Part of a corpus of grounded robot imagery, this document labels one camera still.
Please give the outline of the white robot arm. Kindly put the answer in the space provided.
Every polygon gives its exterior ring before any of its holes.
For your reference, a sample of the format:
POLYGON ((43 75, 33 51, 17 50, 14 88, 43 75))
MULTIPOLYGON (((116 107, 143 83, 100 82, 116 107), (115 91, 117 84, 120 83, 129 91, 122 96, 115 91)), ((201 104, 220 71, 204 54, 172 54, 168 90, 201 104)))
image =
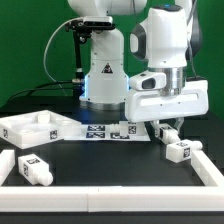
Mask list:
POLYGON ((183 70, 200 48, 197 0, 174 0, 149 9, 130 34, 133 55, 147 62, 145 71, 129 77, 123 69, 124 37, 113 24, 115 15, 136 14, 147 0, 67 0, 81 19, 72 24, 79 44, 92 39, 91 66, 84 80, 81 102, 101 110, 125 108, 132 122, 164 119, 181 125, 189 116, 208 111, 208 82, 183 70))

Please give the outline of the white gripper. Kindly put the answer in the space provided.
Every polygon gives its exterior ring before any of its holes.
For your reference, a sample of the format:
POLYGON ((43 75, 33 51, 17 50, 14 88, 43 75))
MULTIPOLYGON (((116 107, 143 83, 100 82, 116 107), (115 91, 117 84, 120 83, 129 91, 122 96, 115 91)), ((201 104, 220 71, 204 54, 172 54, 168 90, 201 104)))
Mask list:
POLYGON ((181 130, 183 117, 206 114, 208 81, 190 81, 181 93, 160 96, 158 91, 130 90, 125 102, 125 117, 131 122, 151 121, 156 138, 160 137, 160 121, 176 118, 174 128, 181 130))

